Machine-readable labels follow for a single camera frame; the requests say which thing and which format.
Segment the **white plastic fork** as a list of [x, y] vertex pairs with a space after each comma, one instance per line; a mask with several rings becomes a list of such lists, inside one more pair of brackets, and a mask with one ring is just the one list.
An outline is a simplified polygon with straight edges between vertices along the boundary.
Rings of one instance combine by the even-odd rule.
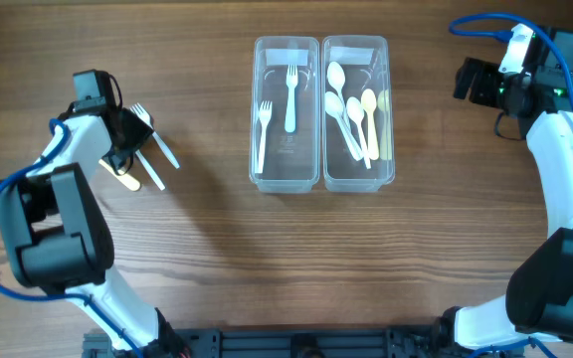
[[257, 167], [255, 170], [255, 172], [258, 174], [262, 174], [264, 172], [267, 129], [269, 123], [271, 122], [272, 115], [273, 115], [273, 103], [270, 100], [262, 101], [259, 108], [259, 122], [261, 126], [261, 136], [258, 146]]
[[158, 189], [161, 191], [165, 190], [166, 186], [163, 183], [162, 179], [159, 177], [159, 175], [156, 173], [154, 168], [151, 166], [149, 161], [144, 157], [144, 155], [141, 153], [141, 151], [137, 150], [135, 152], [135, 155], [138, 158], [138, 160], [141, 162], [143, 168], [145, 169], [147, 174], [150, 176], [150, 178], [152, 179], [154, 184], [158, 187]]
[[162, 153], [165, 155], [167, 160], [172, 164], [175, 169], [180, 168], [180, 163], [176, 156], [173, 154], [170, 147], [164, 142], [162, 137], [158, 134], [158, 132], [154, 129], [154, 119], [151, 114], [140, 104], [136, 103], [130, 107], [130, 110], [138, 116], [141, 120], [143, 120], [146, 124], [148, 124], [151, 129], [153, 130], [152, 136], [155, 142], [158, 144], [159, 148], [161, 149]]

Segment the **yellow plastic fork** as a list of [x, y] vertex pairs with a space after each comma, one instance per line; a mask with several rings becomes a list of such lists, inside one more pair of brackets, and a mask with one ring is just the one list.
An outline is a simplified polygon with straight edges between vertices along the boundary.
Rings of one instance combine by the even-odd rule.
[[114, 170], [102, 159], [100, 159], [98, 163], [129, 191], [136, 192], [141, 188], [141, 183], [130, 174], [126, 172], [116, 174]]

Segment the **yellow plastic spoon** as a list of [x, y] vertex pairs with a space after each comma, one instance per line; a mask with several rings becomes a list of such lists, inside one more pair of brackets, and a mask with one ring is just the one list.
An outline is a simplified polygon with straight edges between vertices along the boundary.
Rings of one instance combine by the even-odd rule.
[[377, 98], [372, 89], [366, 89], [361, 96], [361, 104], [367, 116], [367, 148], [369, 158], [377, 160], [380, 157], [374, 112], [377, 108]]

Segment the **white plastic spoon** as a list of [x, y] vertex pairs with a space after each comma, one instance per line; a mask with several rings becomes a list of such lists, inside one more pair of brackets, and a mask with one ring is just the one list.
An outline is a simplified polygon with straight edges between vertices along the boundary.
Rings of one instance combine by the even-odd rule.
[[369, 152], [367, 147], [366, 138], [364, 135], [362, 121], [364, 119], [364, 109], [361, 102], [354, 96], [350, 97], [346, 102], [346, 110], [349, 119], [356, 125], [358, 136], [359, 136], [359, 143], [360, 148], [363, 155], [363, 160], [365, 167], [367, 169], [371, 168], [371, 162], [369, 158]]
[[345, 73], [338, 62], [330, 62], [327, 67], [327, 80], [330, 86], [335, 90], [342, 106], [342, 118], [347, 126], [350, 126], [346, 113], [346, 104], [343, 98], [342, 89], [345, 84]]
[[337, 94], [331, 91], [327, 91], [324, 95], [324, 110], [325, 112], [333, 117], [340, 129], [340, 132], [344, 138], [347, 149], [350, 155], [355, 161], [360, 161], [363, 159], [362, 151], [359, 144], [356, 142], [353, 134], [351, 133], [350, 126], [344, 119], [344, 104], [341, 102]]

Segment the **clear plastic container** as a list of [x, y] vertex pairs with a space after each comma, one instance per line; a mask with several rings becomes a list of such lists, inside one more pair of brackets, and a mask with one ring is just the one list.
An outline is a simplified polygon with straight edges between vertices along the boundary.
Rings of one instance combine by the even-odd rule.
[[[330, 62], [338, 62], [345, 73], [342, 89], [345, 104], [354, 96], [361, 102], [362, 93], [372, 89], [377, 98], [374, 112], [380, 157], [371, 160], [367, 169], [364, 160], [355, 161], [347, 149], [336, 120], [324, 110], [324, 95], [335, 92], [327, 80]], [[393, 136], [393, 105], [390, 59], [387, 41], [374, 35], [335, 35], [322, 44], [322, 162], [325, 187], [333, 192], [376, 192], [395, 178]], [[350, 130], [359, 144], [356, 125], [349, 119]], [[362, 127], [367, 142], [367, 116]]]
[[[266, 193], [306, 193], [319, 179], [320, 48], [312, 37], [263, 36], [254, 48], [249, 175]], [[297, 66], [295, 132], [285, 131], [287, 67]], [[255, 172], [261, 136], [259, 108], [273, 103], [267, 129], [264, 172]]]

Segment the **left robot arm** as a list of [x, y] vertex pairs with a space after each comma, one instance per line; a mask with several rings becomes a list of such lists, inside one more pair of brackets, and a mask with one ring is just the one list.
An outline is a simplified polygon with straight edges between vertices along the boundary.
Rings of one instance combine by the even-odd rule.
[[188, 357], [191, 349], [160, 310], [143, 301], [114, 265], [110, 229], [89, 185], [101, 163], [125, 174], [152, 135], [122, 104], [115, 77], [73, 75], [76, 98], [49, 122], [52, 139], [30, 166], [0, 180], [0, 231], [17, 281], [8, 297], [67, 300], [106, 334], [115, 357]]

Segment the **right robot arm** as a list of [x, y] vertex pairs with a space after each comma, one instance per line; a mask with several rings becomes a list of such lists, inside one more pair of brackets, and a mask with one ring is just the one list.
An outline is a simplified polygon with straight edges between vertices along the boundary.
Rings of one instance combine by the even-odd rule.
[[511, 356], [526, 345], [573, 343], [573, 32], [513, 23], [494, 33], [507, 45], [502, 61], [466, 59], [454, 95], [517, 120], [539, 172], [548, 234], [504, 295], [437, 319], [431, 347], [439, 356]]

